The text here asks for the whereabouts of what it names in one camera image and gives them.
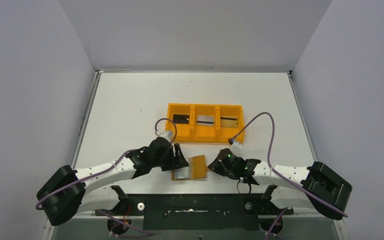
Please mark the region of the orange leather card holder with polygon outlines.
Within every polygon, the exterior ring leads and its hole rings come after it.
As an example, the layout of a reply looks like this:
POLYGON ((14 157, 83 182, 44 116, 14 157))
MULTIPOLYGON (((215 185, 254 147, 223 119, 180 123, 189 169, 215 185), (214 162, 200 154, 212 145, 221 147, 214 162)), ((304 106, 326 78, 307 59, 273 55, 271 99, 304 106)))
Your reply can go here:
POLYGON ((201 180, 207 177, 207 172, 210 170, 206 164, 206 156, 205 155, 197 155, 187 159, 189 163, 189 168, 191 172, 190 179, 182 179, 182 180, 174 180, 174 170, 171 173, 172 181, 194 181, 201 180))

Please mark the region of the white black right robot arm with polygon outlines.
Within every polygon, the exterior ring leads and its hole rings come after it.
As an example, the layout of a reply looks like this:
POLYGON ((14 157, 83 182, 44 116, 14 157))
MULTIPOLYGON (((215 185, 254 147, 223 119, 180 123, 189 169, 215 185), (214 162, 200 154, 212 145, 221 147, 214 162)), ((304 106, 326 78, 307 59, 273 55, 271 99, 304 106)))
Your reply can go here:
POLYGON ((248 185, 265 185, 262 200, 278 209, 315 209, 332 220, 346 217, 353 187, 326 164, 285 166, 259 159, 243 159, 222 149, 208 168, 223 177, 248 185))

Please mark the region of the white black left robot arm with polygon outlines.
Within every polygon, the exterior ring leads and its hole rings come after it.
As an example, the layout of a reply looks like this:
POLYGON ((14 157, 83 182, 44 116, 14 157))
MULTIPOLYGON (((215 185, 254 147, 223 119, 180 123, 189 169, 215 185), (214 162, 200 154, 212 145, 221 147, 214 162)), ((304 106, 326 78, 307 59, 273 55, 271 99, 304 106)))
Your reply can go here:
POLYGON ((37 210, 52 226, 66 223, 78 213, 124 208, 128 196, 116 182, 144 176, 153 168, 163 172, 189 166, 178 143, 157 137, 149 146, 130 149, 119 159, 88 168, 60 167, 37 192, 37 210))

